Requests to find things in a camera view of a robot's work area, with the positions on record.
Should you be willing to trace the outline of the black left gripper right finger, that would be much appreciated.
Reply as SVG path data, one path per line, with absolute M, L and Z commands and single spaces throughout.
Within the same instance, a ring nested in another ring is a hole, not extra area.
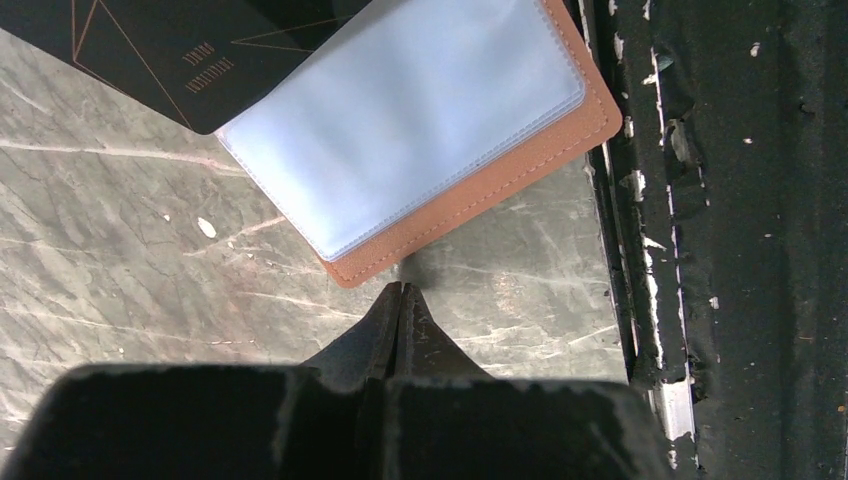
M 669 445 L 630 386 L 494 379 L 402 290 L 384 389 L 384 479 L 670 479 Z

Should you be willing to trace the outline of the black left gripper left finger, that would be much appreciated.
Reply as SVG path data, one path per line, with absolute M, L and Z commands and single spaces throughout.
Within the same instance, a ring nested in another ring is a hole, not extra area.
M 47 391 L 5 479 L 368 479 L 403 286 L 297 365 L 90 364 Z

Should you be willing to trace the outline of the brown leather card holder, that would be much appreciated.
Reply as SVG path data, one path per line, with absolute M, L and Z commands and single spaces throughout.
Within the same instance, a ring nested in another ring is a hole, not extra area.
M 340 285 L 613 137 L 560 1 L 374 1 L 218 130 Z

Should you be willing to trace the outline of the black VIP credit card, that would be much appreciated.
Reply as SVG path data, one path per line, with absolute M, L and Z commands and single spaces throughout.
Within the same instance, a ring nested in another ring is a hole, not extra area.
M 199 134 L 270 93 L 367 0 L 7 0 L 1 28 Z

